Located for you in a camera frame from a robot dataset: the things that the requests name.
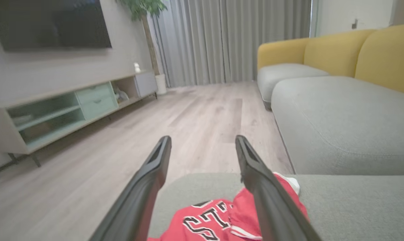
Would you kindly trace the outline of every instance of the green leaves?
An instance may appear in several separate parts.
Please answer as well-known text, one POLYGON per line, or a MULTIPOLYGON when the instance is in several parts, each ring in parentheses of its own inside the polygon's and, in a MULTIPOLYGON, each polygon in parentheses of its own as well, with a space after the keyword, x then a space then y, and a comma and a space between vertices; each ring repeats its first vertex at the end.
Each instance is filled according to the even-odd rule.
POLYGON ((141 20, 141 17, 147 15, 159 16, 160 12, 166 10, 162 0, 116 0, 129 9, 132 21, 141 20))

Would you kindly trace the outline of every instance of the wooden floor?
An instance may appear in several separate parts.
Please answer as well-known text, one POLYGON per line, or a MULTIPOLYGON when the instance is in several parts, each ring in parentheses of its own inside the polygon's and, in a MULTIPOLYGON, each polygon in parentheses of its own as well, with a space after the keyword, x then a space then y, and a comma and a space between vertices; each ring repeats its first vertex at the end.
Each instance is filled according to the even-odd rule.
POLYGON ((237 134, 273 171, 291 173, 255 82, 184 87, 138 102, 47 146, 41 168, 0 172, 1 240, 87 240, 161 136, 172 137, 168 185, 195 172, 239 172, 237 134))

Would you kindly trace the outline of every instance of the red clothing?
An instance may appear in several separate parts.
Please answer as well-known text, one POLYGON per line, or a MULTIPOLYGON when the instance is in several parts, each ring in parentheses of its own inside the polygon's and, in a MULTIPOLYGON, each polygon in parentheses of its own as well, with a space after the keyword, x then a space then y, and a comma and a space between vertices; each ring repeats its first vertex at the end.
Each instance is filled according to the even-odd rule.
MULTIPOLYGON (((279 175, 277 179, 292 197, 303 214, 305 206, 297 193, 279 175)), ((243 241, 261 240, 262 233, 257 219, 253 195, 243 188, 233 202, 216 199, 180 209, 174 215, 170 227, 159 239, 149 241, 243 241)))

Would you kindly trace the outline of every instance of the curtain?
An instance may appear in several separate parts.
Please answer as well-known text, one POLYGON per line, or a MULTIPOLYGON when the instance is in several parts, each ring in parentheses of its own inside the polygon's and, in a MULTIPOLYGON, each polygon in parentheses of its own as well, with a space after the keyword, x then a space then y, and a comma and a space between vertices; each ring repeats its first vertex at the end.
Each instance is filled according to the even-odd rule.
POLYGON ((311 0, 168 0, 153 20, 168 87, 255 80, 262 43, 309 36, 311 0))

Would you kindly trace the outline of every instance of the gray sofa seat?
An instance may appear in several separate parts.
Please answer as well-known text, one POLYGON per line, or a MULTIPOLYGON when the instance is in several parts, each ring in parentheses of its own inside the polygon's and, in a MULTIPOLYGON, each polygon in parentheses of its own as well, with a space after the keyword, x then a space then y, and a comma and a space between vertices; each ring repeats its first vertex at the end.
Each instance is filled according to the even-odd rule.
MULTIPOLYGON (((288 175, 325 241, 404 241, 404 176, 288 175)), ((240 174, 189 174, 165 187, 155 204, 149 237, 158 238, 174 213, 206 200, 233 200, 240 174)))
POLYGON ((303 64, 277 64, 261 68, 257 73, 257 84, 263 102, 270 103, 275 85, 284 79, 324 76, 326 71, 303 64))
POLYGON ((288 79, 271 108, 297 174, 404 175, 404 93, 343 76, 288 79))

